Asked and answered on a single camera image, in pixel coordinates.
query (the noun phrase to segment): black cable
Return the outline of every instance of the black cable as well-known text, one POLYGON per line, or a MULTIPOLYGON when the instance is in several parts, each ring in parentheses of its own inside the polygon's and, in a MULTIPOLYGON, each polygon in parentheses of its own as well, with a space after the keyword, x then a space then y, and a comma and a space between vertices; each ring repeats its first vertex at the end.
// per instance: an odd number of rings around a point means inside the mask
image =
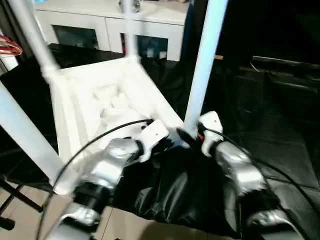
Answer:
MULTIPOLYGON (((204 127, 203 125, 200 126, 200 128, 204 128, 205 130, 208 130, 210 132, 213 132, 221 137, 223 137, 224 139, 226 139, 227 141, 229 141, 230 143, 232 143, 233 145, 235 145, 238 149, 240 149, 244 154, 248 155, 248 152, 246 150, 244 150, 242 147, 240 147, 234 140, 232 140, 230 137, 228 137, 227 135, 212 130, 212 129, 208 129, 206 127, 204 127)), ((316 204, 314 203, 314 201, 306 194, 306 192, 296 183, 296 181, 294 181, 288 174, 286 174, 285 172, 283 172, 282 170, 280 170, 279 168, 264 162, 256 157, 253 157, 253 160, 261 165, 264 165, 274 171, 276 171, 277 173, 281 174, 282 176, 284 176, 304 197, 304 199, 309 203, 309 205, 311 206, 311 208, 314 210, 315 214, 317 215, 319 221, 320 221, 320 210, 317 208, 316 204)))
POLYGON ((99 139, 103 138, 104 136, 116 131, 116 130, 119 130, 121 128, 124 128, 124 127, 127 127, 129 125, 133 125, 133 124, 139 124, 139 123, 148 123, 148 122, 152 122, 151 119, 144 119, 144 120, 138 120, 138 121, 132 121, 132 122, 128 122, 128 123, 125 123, 125 124, 122 124, 120 126, 117 126, 109 131, 106 131, 105 133, 95 137, 94 139, 92 139, 91 141, 89 141, 87 144, 85 144, 82 148, 80 148, 79 151, 76 152, 75 155, 73 155, 73 157, 70 158, 70 160, 66 163, 66 165, 63 166, 63 168, 60 170, 59 174, 57 175, 57 178, 52 186, 52 190, 50 191, 49 193, 49 196, 47 197, 47 199, 45 200, 44 204, 43 204, 43 213, 41 215, 41 219, 40 219, 40 222, 39 222, 39 225, 38 225, 38 230, 37 230, 37 233, 36 233, 36 240, 40 240, 40 234, 41 234, 41 230, 42 230, 42 227, 43 227, 43 223, 44 223, 44 220, 45 220, 45 217, 46 217, 46 214, 47 214, 47 211, 48 211, 48 206, 50 205, 51 203, 51 200, 55 194, 54 192, 54 189, 56 188, 57 186, 57 183, 59 182, 61 176, 63 175, 63 173, 65 172, 65 170, 67 169, 67 167, 72 163, 72 161, 82 152, 84 151, 87 147, 89 147, 91 144, 95 143, 96 141, 98 141, 99 139))

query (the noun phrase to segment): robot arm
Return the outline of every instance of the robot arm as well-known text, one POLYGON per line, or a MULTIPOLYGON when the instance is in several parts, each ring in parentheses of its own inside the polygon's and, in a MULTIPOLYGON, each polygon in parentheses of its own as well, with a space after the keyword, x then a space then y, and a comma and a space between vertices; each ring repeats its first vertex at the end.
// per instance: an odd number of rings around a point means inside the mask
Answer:
POLYGON ((230 226, 242 239, 257 239, 255 235, 264 240, 304 240, 249 153, 210 130, 223 130, 214 111, 199 119, 199 131, 204 136, 201 150, 207 157, 215 158, 226 177, 225 208, 234 213, 225 215, 230 226))
POLYGON ((84 167, 81 184, 73 202, 47 235, 47 240, 90 240, 100 223, 104 208, 117 187, 125 167, 145 162, 152 148, 169 135, 155 120, 136 138, 115 138, 103 152, 84 167))
MULTIPOLYGON (((225 218, 239 238, 304 240, 249 154, 209 130, 222 132, 215 112, 199 119, 199 132, 203 134, 201 150, 204 155, 214 157, 223 171, 225 218)), ((168 135, 168 130, 157 120, 136 139, 113 139, 101 153, 102 157, 88 163, 83 181, 74 191, 73 202, 46 239, 91 239, 124 168, 148 160, 152 148, 168 135)))

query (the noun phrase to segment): white plastic container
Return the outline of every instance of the white plastic container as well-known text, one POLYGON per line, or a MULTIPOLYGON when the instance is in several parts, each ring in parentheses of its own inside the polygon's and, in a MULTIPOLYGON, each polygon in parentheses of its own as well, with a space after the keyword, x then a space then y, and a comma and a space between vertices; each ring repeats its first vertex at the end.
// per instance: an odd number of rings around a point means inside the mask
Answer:
MULTIPOLYGON (((183 127, 183 121, 136 59, 124 57, 46 74, 64 162, 95 136, 131 121, 160 119, 171 130, 170 137, 178 139, 175 129, 183 127)), ((139 134, 142 125, 127 126, 104 137, 97 150, 115 137, 139 134)))

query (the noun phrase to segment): white metal pole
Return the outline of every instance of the white metal pole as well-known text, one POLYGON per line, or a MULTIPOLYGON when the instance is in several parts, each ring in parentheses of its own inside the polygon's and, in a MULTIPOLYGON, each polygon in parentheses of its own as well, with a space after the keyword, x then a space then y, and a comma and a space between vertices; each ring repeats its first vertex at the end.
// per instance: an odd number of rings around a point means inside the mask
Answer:
POLYGON ((38 60, 42 73, 59 69, 41 34, 37 21, 26 0, 8 0, 23 33, 38 60))
POLYGON ((191 136, 196 135, 196 126, 204 104, 227 4, 228 0, 209 0, 206 8, 200 47, 184 119, 185 130, 191 136))
MULTIPOLYGON (((44 174, 48 176, 50 183, 53 184, 64 163, 2 82, 0 82, 0 101, 1 127, 39 166, 44 174)), ((66 172, 66 178, 60 181, 56 189, 59 194, 69 192, 77 177, 73 170, 67 170, 66 172)))
POLYGON ((127 57, 137 57, 137 36, 134 34, 133 20, 133 0, 123 1, 124 18, 125 18, 125 43, 127 57))

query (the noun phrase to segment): black fabric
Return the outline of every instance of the black fabric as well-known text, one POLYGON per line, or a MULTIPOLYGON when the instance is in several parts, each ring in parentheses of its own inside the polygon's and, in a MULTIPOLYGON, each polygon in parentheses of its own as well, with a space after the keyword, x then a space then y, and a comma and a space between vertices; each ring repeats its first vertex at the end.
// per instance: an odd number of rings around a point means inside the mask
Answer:
MULTIPOLYGON (((52 44, 50 49, 62 68, 122 57, 118 53, 57 44, 52 44)), ((141 63, 183 119, 193 63, 150 59, 142 59, 141 63)), ((30 58, 0 80, 57 149, 49 86, 41 77, 36 60, 30 58)), ((226 134, 305 186, 320 208, 318 88, 316 78, 229 72, 216 64, 202 112, 217 111, 226 134)), ((0 139, 3 178, 40 189, 50 188, 43 172, 3 130, 0 139)), ((310 239, 320 239, 320 222, 300 193, 277 173, 266 168, 263 171, 277 180, 271 184, 281 204, 290 209, 310 239)), ((192 149, 176 148, 126 169, 110 204, 146 219, 233 236, 225 220, 222 187, 214 159, 192 149)))

